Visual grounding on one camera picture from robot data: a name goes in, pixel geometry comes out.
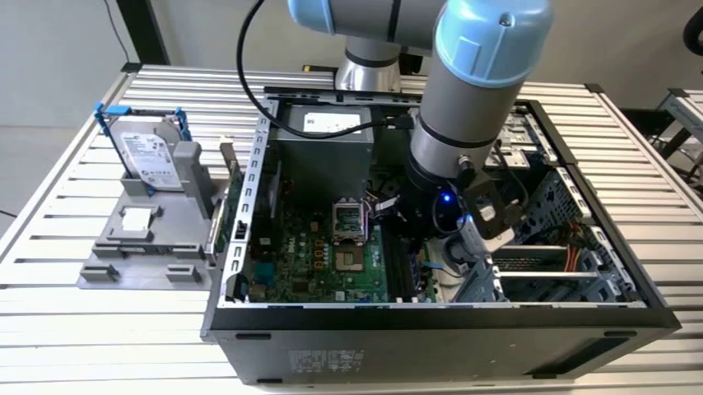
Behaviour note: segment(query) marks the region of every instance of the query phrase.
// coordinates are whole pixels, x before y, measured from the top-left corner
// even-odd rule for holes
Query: sticker on computer case
[[[333,133],[361,124],[362,115],[359,114],[307,113],[303,131],[313,133]]]
[[[365,350],[291,350],[290,368],[297,374],[358,373]]]
[[[127,159],[140,174],[140,179],[156,189],[182,189],[174,159],[162,137],[155,134],[122,133]]]

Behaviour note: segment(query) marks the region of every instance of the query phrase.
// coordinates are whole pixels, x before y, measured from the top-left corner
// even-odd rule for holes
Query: metal rail
[[[329,73],[247,76],[259,95],[266,85],[334,86]],[[406,77],[403,89],[422,93],[425,83],[423,77]],[[539,100],[545,106],[683,329],[575,382],[495,383],[490,391],[702,393],[701,202],[605,95],[582,85],[530,83],[521,99]],[[143,109],[183,107],[213,175],[227,177],[221,136],[234,138],[246,165],[258,113],[233,71],[143,67],[122,76],[104,101]],[[110,142],[90,121],[0,241],[0,284],[8,286],[0,290],[0,383],[8,383],[3,389],[7,393],[14,388],[31,393],[144,392],[144,388],[238,392],[242,384],[221,348],[202,343],[198,336],[207,292],[74,287],[122,194],[120,175]],[[271,390],[475,393],[486,392],[483,385],[401,383]]]

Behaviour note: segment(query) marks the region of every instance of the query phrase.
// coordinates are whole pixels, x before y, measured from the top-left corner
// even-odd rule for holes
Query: cable connector
[[[397,129],[402,129],[402,130],[415,129],[415,121],[414,121],[414,118],[409,114],[401,115],[395,118],[386,119],[386,125],[395,126]]]

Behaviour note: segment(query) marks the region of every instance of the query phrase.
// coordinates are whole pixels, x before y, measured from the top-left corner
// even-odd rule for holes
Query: black wire
[[[391,172],[391,174],[389,174],[389,176],[383,179],[382,184],[379,185],[379,187],[378,187],[378,189],[377,189],[377,192],[382,192],[382,191],[383,191],[383,187],[386,186],[386,183],[387,183],[391,179],[394,179],[395,177],[398,177],[398,176],[401,175],[402,171],[403,171],[403,168],[401,168],[401,169],[395,169],[395,170]]]
[[[655,147],[657,150],[659,150],[659,148],[657,148],[655,144],[659,143],[659,147],[662,147],[662,144],[666,143],[666,141],[662,140],[662,133],[659,133],[658,135],[653,136],[651,140],[650,140],[650,144]]]
[[[103,2],[106,3],[106,8],[108,8],[110,24],[112,25],[112,31],[115,32],[115,37],[118,38],[118,42],[120,43],[120,46],[122,46],[122,52],[124,52],[124,58],[127,59],[128,63],[131,63],[128,50],[127,48],[124,48],[124,43],[122,42],[122,37],[120,37],[120,34],[118,33],[118,28],[115,27],[115,20],[112,19],[112,11],[110,10],[108,0],[103,0]]]
[[[689,160],[691,160],[691,162],[694,162],[694,166],[691,167],[691,170],[686,174],[686,181],[690,182],[691,178],[695,176],[697,170],[699,170],[701,168],[701,165],[697,159],[691,156],[691,154],[689,154],[683,149],[679,148],[679,152],[689,158]]]
[[[466,217],[467,217],[469,213],[467,213],[466,207],[463,206],[462,196],[459,195],[459,193],[457,191],[457,188],[454,188],[454,185],[450,182],[447,182],[447,183],[453,186],[453,189],[455,191],[455,197],[458,199],[459,210],[462,210],[462,225],[455,230],[445,230],[445,229],[442,229],[442,226],[439,226],[439,222],[438,222],[438,203],[439,203],[439,198],[442,197],[442,192],[438,193],[438,196],[435,196],[435,198],[433,200],[433,214],[431,214],[431,217],[433,217],[433,225],[435,227],[435,230],[442,235],[451,236],[451,235],[459,233],[462,231],[463,227],[466,226]]]
[[[677,167],[677,166],[671,166],[671,169],[674,169],[674,171],[677,172],[677,174],[682,177],[682,179],[690,183],[691,181],[695,182],[695,180],[693,179],[693,177],[695,177],[697,179],[701,178],[701,174],[699,176],[697,177],[695,176],[695,173],[697,171],[699,170],[699,166],[694,166],[694,168],[691,170],[686,170],[686,169],[682,169],[681,167]]]
[[[245,93],[247,97],[250,98],[250,101],[254,104],[254,107],[259,110],[263,116],[269,118],[271,123],[277,125],[281,129],[283,129],[286,132],[291,133],[293,135],[309,138],[313,140],[327,140],[329,138],[337,138],[346,136],[347,134],[351,134],[354,132],[359,132],[367,128],[374,128],[375,126],[389,126],[395,125],[394,121],[390,119],[385,119],[383,121],[374,121],[369,123],[362,123],[361,125],[341,130],[335,133],[307,133],[302,132],[298,129],[294,129],[291,126],[289,126],[286,123],[281,122],[274,115],[269,112],[269,109],[259,103],[259,100],[254,96],[253,90],[250,89],[250,84],[246,81],[245,77],[245,40],[246,40],[246,33],[250,30],[250,25],[253,24],[254,17],[257,16],[257,12],[259,11],[259,8],[262,7],[262,4],[265,4],[265,0],[258,0],[257,3],[253,6],[253,9],[250,10],[249,14],[246,15],[245,22],[242,23],[242,29],[241,29],[241,37],[238,38],[238,53],[237,53],[237,67],[238,67],[238,76],[241,78],[241,84],[242,89],[245,90]]]
[[[467,261],[465,261],[462,258],[458,258],[454,256],[454,254],[451,253],[451,246],[458,242],[458,234],[455,234],[454,236],[450,237],[450,239],[447,239],[447,241],[445,242],[445,255],[447,256],[447,258],[457,264],[457,265],[463,265],[465,263],[467,263]]]
[[[18,218],[16,214],[12,214],[11,212],[7,212],[6,210],[0,210],[0,214],[4,214],[6,216],[11,216],[12,218]]]
[[[541,236],[545,236],[545,235],[550,234],[555,230],[563,229],[563,227],[565,227],[565,225],[555,225],[555,226],[550,226],[549,228],[542,229],[539,232],[537,232],[534,235],[531,235],[527,238],[527,240],[525,241],[523,244],[534,243]]]
[[[501,164],[503,165],[503,167],[506,168],[507,170],[507,173],[510,174],[510,177],[511,179],[514,179],[514,182],[518,184],[519,186],[519,189],[523,193],[523,198],[522,198],[522,202],[519,203],[519,206],[523,207],[523,209],[527,208],[527,204],[530,203],[530,193],[527,192],[527,188],[526,188],[526,185],[523,184],[523,182],[519,180],[518,178],[518,175],[515,175],[514,173],[514,170],[510,168],[510,166],[507,165],[507,160],[506,160],[506,156],[503,155],[503,151],[501,150],[501,146],[503,145],[503,142],[501,140],[498,140],[495,142],[495,154],[498,155],[498,159],[501,160]]]
[[[450,271],[447,269],[445,269],[443,267],[441,269],[435,269],[435,270],[441,270],[442,272],[447,273],[447,276],[451,276],[454,278],[463,278],[463,276],[458,276],[457,274],[450,273]]]

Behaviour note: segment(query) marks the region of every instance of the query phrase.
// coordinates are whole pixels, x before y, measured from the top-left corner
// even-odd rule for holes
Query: white wall
[[[124,64],[103,0],[0,0],[0,50],[0,125],[82,125]]]
[[[553,0],[555,25],[533,81],[599,83],[619,106],[659,105],[703,88],[703,57],[683,45],[701,0]]]
[[[701,0],[553,2],[557,22],[534,81],[598,82],[625,106],[657,105],[671,86],[703,89],[703,58],[682,43]],[[174,64],[234,68],[253,0],[152,3]],[[343,48],[343,37],[302,28],[286,1],[269,0],[249,35],[246,65],[282,71],[299,71],[305,63],[337,66]],[[0,0],[0,49],[0,125],[78,127],[124,63],[103,1]]]
[[[237,39],[253,0],[152,0],[171,63],[234,68]],[[245,65],[299,72],[303,64],[339,66],[345,38],[297,25],[285,0],[269,0],[247,33]]]
[[[175,64],[233,68],[253,0],[152,0]],[[703,58],[682,43],[701,0],[553,0],[557,18],[533,81],[601,83],[623,106],[655,106],[669,87],[703,88]],[[246,65],[338,66],[345,41],[298,26],[269,0],[247,36]]]

